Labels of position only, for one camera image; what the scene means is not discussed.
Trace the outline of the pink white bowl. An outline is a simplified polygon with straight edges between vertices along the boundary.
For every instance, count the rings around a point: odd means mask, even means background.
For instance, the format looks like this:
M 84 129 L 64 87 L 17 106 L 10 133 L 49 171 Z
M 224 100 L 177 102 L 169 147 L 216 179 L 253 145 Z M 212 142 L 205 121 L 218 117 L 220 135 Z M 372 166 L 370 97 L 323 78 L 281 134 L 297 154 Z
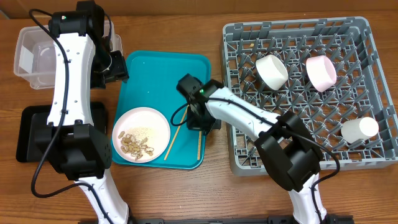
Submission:
M 327 56 L 310 57 L 305 66 L 308 78 L 317 91 L 324 92 L 336 83 L 336 70 Z

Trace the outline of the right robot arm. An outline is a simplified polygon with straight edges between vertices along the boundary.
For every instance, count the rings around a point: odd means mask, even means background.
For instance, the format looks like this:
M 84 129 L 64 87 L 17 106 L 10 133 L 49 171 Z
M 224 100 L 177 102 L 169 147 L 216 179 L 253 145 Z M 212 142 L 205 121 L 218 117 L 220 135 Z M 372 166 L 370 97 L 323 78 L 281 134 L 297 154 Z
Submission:
M 224 121 L 243 132 L 253 142 L 273 181 L 288 191 L 297 223 L 331 223 L 333 217 L 322 205 L 318 184 L 335 176 L 320 177 L 323 153 L 331 154 L 317 143 L 302 119 L 294 112 L 271 113 L 232 93 L 216 80 L 202 83 L 185 75 L 176 86 L 186 99 L 188 129 L 208 134 Z

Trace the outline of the white plate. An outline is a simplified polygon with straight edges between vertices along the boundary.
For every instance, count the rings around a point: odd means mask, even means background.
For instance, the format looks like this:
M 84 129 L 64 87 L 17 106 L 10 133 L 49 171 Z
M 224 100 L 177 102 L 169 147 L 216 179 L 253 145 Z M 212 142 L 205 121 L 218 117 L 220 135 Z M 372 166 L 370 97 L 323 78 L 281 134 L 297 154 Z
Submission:
M 125 154 L 120 149 L 121 143 L 118 135 L 121 131 L 125 131 L 134 127 L 148 127 L 152 128 L 155 132 L 152 138 L 147 142 L 147 145 L 154 148 L 154 155 L 149 156 L 144 153 L 144 156 L 138 161 L 135 161 L 129 154 Z M 140 107 L 129 110 L 124 113 L 115 123 L 112 132 L 112 142 L 116 154 L 121 156 L 124 160 L 132 162 L 133 164 L 143 164 L 153 161 L 158 158 L 167 148 L 170 141 L 170 126 L 165 116 L 159 111 L 148 108 Z

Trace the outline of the white cup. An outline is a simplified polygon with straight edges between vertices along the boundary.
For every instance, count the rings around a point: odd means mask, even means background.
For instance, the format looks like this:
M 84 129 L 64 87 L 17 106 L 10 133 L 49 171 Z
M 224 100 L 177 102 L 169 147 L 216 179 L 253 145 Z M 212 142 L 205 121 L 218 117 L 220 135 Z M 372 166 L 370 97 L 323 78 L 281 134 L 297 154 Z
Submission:
M 371 117 L 353 119 L 343 123 L 341 135 L 348 143 L 354 143 L 357 140 L 367 140 L 379 132 L 378 122 Z

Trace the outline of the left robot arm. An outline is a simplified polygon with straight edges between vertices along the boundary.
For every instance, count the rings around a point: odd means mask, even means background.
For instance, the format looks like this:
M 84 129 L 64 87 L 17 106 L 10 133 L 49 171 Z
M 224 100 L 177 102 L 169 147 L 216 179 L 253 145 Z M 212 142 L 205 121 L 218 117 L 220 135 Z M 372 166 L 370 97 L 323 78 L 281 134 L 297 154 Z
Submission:
M 94 1 L 50 15 L 44 32 L 55 46 L 55 87 L 47 123 L 34 141 L 42 162 L 82 189 L 99 223 L 133 223 L 111 176 L 112 145 L 91 115 L 91 89 L 129 78 L 122 53 L 111 49 L 110 35 L 104 32 L 111 27 L 111 19 Z

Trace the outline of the teal serving tray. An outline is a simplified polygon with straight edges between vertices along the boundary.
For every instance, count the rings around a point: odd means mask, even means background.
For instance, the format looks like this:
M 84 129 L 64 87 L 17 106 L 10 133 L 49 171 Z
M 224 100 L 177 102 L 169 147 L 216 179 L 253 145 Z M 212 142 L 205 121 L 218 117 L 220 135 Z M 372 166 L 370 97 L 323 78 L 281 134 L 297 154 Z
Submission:
M 115 121 L 134 108 L 148 107 L 162 113 L 167 120 L 182 106 L 185 98 L 176 90 L 178 81 L 186 74 L 205 83 L 211 77 L 210 61 L 203 55 L 154 52 L 139 50 L 126 59 L 129 80 L 121 84 Z M 170 127 L 174 136 L 177 128 Z M 127 166 L 145 166 L 168 169 L 191 170 L 197 168 L 204 159 L 206 137 L 202 136 L 201 158 L 197 160 L 198 131 L 181 126 L 167 160 L 163 152 L 153 161 L 133 164 L 116 154 L 113 149 L 113 161 Z

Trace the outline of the wooden chopstick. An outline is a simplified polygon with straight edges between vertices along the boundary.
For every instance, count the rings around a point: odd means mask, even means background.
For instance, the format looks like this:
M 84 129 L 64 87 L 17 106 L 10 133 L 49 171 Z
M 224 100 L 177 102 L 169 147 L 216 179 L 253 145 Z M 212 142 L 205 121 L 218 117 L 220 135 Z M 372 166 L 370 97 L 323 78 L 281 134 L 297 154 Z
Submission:
M 177 138 L 177 136 L 178 136 L 178 133 L 179 133 L 180 128 L 181 128 L 181 125 L 182 125 L 182 123 L 185 121 L 185 117 L 186 117 L 186 115 L 187 115 L 188 107 L 189 107 L 189 106 L 186 107 L 186 109 L 185 109 L 185 111 L 184 111 L 184 114 L 183 114 L 183 116 L 182 116 L 182 118 L 181 118 L 181 120 L 180 120 L 180 123 L 181 123 L 181 124 L 177 127 L 177 130 L 176 130 L 176 132 L 175 132 L 175 134 L 174 134 L 174 136 L 173 136 L 173 138 L 172 138 L 172 141 L 171 141 L 171 143 L 170 143 L 170 146 L 169 146 L 169 148 L 167 149 L 167 153 L 166 153 L 166 155 L 165 155 L 165 157 L 164 157 L 164 160 L 165 160 L 165 161 L 167 160 L 167 158 L 168 158 L 168 156 L 169 156 L 169 154 L 170 154 L 170 151 L 171 151 L 171 149 L 172 149 L 172 147 L 173 147 L 173 145 L 174 145 L 174 143 L 175 143 L 175 140 L 176 140 L 176 138 Z
M 198 133 L 198 147 L 197 147 L 197 160 L 201 158 L 201 142 L 202 142 L 202 131 Z

